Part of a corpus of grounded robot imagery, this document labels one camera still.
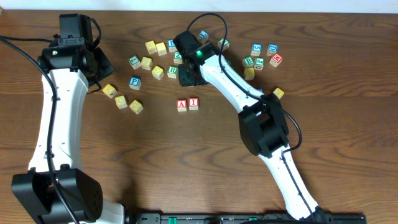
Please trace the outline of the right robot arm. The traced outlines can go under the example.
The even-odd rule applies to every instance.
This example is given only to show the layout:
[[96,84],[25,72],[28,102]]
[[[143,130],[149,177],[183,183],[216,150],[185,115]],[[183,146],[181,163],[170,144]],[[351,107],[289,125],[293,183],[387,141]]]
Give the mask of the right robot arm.
[[227,63],[210,43],[202,45],[186,30],[174,38],[183,63],[178,69],[182,86],[206,85],[217,88],[238,113],[242,142],[270,170],[285,201],[288,214],[302,221],[325,222],[325,214],[307,190],[289,145],[286,120],[279,98],[253,88]]

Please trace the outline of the red I block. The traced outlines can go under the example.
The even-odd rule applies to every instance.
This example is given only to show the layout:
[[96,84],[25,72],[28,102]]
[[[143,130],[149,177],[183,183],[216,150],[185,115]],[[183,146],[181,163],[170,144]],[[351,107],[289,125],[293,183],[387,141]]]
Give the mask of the red I block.
[[189,107],[189,110],[198,110],[199,109],[198,98],[189,98],[188,107]]

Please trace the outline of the red A block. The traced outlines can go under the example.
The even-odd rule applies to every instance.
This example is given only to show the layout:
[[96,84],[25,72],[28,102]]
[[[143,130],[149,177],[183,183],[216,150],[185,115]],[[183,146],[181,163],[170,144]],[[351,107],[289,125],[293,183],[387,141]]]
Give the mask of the red A block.
[[187,101],[186,100],[177,100],[177,111],[184,112],[187,110]]

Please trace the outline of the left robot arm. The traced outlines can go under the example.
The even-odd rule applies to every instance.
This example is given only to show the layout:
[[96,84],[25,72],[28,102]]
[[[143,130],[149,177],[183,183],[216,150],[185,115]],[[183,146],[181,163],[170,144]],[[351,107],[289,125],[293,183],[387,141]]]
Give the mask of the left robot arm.
[[83,172],[81,114],[88,89],[114,68],[94,37],[93,18],[62,14],[60,34],[34,65],[42,73],[40,131],[28,171],[12,178],[12,193],[36,223],[129,223],[125,207],[103,197]]

